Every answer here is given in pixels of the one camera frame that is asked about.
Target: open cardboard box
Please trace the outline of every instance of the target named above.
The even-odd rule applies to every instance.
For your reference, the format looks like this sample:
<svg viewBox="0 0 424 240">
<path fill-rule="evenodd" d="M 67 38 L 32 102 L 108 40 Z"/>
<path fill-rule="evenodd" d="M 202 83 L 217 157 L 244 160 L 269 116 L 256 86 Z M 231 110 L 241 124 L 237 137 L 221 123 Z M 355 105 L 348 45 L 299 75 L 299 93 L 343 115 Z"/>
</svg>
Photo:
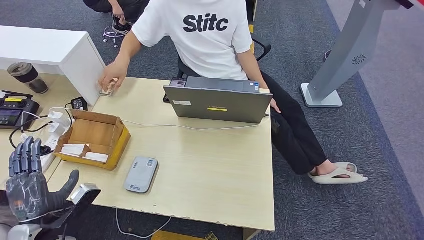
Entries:
<svg viewBox="0 0 424 240">
<path fill-rule="evenodd" d="M 130 132 L 117 116 L 97 112 L 71 110 L 75 122 L 61 136 L 54 154 L 64 161 L 114 170 L 131 138 Z M 106 163 L 61 153 L 65 144 L 89 145 L 92 153 L 109 155 Z"/>
</svg>

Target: laptop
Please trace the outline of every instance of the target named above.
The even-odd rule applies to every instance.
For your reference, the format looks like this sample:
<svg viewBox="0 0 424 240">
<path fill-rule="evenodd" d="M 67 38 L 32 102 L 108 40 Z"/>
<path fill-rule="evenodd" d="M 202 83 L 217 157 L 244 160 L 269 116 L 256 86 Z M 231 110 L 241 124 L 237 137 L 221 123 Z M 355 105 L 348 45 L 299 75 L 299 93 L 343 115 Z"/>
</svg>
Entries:
<svg viewBox="0 0 424 240">
<path fill-rule="evenodd" d="M 178 117 L 259 124 L 273 98 L 245 80 L 174 78 L 163 86 Z"/>
</svg>

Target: kiosk stand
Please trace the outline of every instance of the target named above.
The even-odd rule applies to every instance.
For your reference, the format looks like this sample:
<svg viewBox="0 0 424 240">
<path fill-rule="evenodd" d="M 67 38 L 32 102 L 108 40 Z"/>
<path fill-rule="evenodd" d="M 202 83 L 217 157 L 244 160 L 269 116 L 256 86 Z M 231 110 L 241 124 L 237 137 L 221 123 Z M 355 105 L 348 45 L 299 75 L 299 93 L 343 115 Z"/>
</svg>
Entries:
<svg viewBox="0 0 424 240">
<path fill-rule="evenodd" d="M 328 59 L 310 83 L 301 84 L 306 106 L 343 106 L 336 89 L 372 59 L 383 13 L 401 5 L 407 9 L 413 6 L 407 0 L 355 0 Z"/>
</svg>

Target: hand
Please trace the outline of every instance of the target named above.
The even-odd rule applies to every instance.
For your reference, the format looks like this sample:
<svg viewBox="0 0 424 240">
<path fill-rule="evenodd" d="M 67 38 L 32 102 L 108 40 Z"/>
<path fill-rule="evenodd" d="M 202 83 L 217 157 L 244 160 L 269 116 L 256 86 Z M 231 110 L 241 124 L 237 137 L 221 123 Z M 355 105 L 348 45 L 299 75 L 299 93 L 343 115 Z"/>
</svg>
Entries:
<svg viewBox="0 0 424 240">
<path fill-rule="evenodd" d="M 115 60 L 110 65 L 108 65 L 104 70 L 103 74 L 98 80 L 98 85 L 104 90 L 108 90 L 108 86 L 113 79 L 118 79 L 115 90 L 121 87 L 122 82 L 125 80 L 125 77 L 128 73 L 128 65 L 130 62 Z"/>
<path fill-rule="evenodd" d="M 9 158 L 11 178 L 6 183 L 6 195 L 19 222 L 62 209 L 79 180 L 79 171 L 73 170 L 60 191 L 49 192 L 42 172 L 41 144 L 39 138 L 34 141 L 30 136 L 16 147 Z"/>
<path fill-rule="evenodd" d="M 277 111 L 277 113 L 281 113 L 281 111 L 280 111 L 280 109 L 278 108 L 278 106 L 277 106 L 277 102 L 274 100 L 274 98 L 273 99 L 271 99 L 271 107 L 273 108 L 273 109 L 275 109 L 275 111 Z"/>
<path fill-rule="evenodd" d="M 124 11 L 122 10 L 122 7 L 117 5 L 112 7 L 112 13 L 115 17 L 119 18 L 120 20 L 125 20 Z"/>
</svg>

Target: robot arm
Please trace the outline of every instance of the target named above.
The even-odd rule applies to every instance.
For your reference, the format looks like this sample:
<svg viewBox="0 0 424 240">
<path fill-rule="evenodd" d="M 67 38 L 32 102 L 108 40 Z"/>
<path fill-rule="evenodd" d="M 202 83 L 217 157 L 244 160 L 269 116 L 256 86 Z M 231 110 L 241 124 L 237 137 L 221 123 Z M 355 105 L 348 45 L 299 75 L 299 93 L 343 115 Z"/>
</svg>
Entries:
<svg viewBox="0 0 424 240">
<path fill-rule="evenodd" d="M 20 223 L 61 210 L 79 180 L 79 171 L 74 170 L 60 191 L 49 192 L 40 160 L 41 143 L 40 139 L 34 141 L 30 136 L 9 158 L 10 179 L 6 183 L 6 194 L 10 209 Z"/>
</svg>

